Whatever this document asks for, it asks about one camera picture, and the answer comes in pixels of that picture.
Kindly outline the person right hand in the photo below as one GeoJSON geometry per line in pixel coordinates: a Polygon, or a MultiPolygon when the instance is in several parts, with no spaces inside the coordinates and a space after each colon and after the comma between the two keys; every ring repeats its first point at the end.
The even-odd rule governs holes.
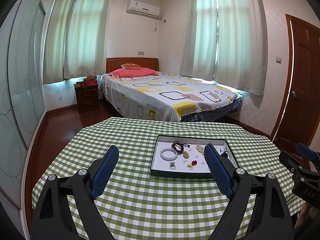
{"type": "Polygon", "coordinates": [[[298,215],[294,229],[300,227],[304,223],[304,220],[306,219],[307,215],[309,214],[310,209],[311,209],[311,205],[308,204],[307,202],[305,202],[302,205],[302,208],[301,208],[300,213],[298,215]]]}

